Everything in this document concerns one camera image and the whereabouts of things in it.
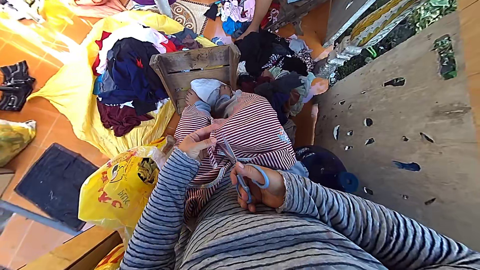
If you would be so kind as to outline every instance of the striped sleeve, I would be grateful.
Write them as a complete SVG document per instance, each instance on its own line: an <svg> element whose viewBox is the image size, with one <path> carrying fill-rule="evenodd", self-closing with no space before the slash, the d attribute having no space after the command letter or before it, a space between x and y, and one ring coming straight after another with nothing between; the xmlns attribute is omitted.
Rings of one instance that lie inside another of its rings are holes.
<svg viewBox="0 0 480 270"><path fill-rule="evenodd" d="M158 174L158 182L128 243L121 270L174 268L185 190L199 166L198 161L174 149Z"/></svg>
<svg viewBox="0 0 480 270"><path fill-rule="evenodd" d="M390 269L480 269L480 254L420 223L358 196L279 171L278 209L319 219Z"/></svg>

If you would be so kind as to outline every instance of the blue striped shirt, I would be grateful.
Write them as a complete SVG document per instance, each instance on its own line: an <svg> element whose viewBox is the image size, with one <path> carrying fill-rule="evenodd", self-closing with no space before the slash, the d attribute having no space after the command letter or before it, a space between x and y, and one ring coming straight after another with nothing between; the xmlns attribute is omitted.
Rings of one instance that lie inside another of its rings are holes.
<svg viewBox="0 0 480 270"><path fill-rule="evenodd" d="M279 209L242 209L225 177L187 229L183 200L200 163L175 148L128 244L121 270L480 269L480 254L363 198L279 171Z"/></svg>

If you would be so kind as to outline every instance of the yellow sack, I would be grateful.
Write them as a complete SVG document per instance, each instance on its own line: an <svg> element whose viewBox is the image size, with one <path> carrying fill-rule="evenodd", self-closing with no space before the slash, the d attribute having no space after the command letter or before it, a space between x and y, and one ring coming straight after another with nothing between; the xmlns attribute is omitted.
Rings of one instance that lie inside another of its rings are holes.
<svg viewBox="0 0 480 270"><path fill-rule="evenodd" d="M147 11L125 11L101 19L80 46L72 48L70 62L60 68L38 92L28 99L44 97L50 101L72 123L75 135L97 147L109 158L132 147L146 145L163 135L168 122L175 112L171 101L164 105L155 118L143 121L139 126L122 137L115 137L112 130L103 127L96 106L96 96L92 95L94 76L92 64L98 54L95 40L103 31L112 32L122 26L141 23L166 34L183 30L183 26L165 15ZM198 36L204 47L215 46L208 39Z"/></svg>
<svg viewBox="0 0 480 270"><path fill-rule="evenodd" d="M0 167L5 166L35 137L34 120L24 123L0 119Z"/></svg>
<svg viewBox="0 0 480 270"><path fill-rule="evenodd" d="M128 242L174 145L172 136L162 137L105 163L80 188L78 218L120 230Z"/></svg>
<svg viewBox="0 0 480 270"><path fill-rule="evenodd" d="M119 244L101 260L94 270L117 270L125 254L124 244Z"/></svg>

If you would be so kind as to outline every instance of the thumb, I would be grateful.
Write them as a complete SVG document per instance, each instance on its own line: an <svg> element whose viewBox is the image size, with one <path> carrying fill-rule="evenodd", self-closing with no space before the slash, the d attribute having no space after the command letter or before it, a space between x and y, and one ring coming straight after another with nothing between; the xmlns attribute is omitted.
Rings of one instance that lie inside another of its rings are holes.
<svg viewBox="0 0 480 270"><path fill-rule="evenodd" d="M206 148L209 148L209 147L212 147L214 146L216 143L216 138L215 137L211 137L211 138L208 138L208 139L205 139L203 141L200 141L198 143L195 143L194 146L193 146L193 149L195 151L201 151L203 149L206 149Z"/></svg>
<svg viewBox="0 0 480 270"><path fill-rule="evenodd" d="M244 165L240 162L235 164L235 169L238 173L243 176L246 176L252 180L259 182L260 184L265 184L265 179L262 174L253 166Z"/></svg>

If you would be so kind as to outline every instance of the red and white striped fabric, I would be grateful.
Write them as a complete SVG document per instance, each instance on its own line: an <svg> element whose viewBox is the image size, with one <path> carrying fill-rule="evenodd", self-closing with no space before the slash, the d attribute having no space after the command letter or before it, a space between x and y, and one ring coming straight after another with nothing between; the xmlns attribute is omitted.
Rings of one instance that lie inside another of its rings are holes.
<svg viewBox="0 0 480 270"><path fill-rule="evenodd" d="M221 127L210 136L217 139L217 144L223 144L222 135L225 136L239 160L276 170L290 169L296 162L295 153L270 103L264 97L250 93L242 93L237 100L234 113L227 119L213 119L194 105L187 106L175 131L175 146L188 134L219 123ZM232 167L219 146L209 148L207 157L201 162L197 176L187 188L186 221L198 215Z"/></svg>

